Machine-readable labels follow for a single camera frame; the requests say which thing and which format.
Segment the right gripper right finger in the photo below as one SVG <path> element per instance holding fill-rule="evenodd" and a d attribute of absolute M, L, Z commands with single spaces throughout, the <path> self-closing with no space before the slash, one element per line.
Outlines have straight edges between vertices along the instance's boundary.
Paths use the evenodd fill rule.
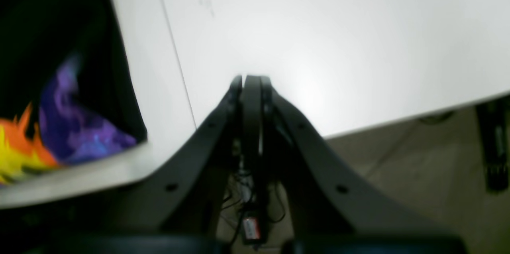
<path fill-rule="evenodd" d="M 261 78 L 263 154 L 283 184 L 296 238 L 419 238 L 451 232 L 388 198 L 342 161 L 304 114 Z"/>

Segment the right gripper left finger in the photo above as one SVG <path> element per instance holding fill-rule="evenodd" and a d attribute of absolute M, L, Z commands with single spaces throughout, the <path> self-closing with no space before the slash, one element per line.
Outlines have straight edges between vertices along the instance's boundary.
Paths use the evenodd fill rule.
<path fill-rule="evenodd" d="M 95 195 L 82 209 L 80 229 L 215 237 L 236 165 L 242 84 L 236 76 L 191 138 L 153 174 Z"/>

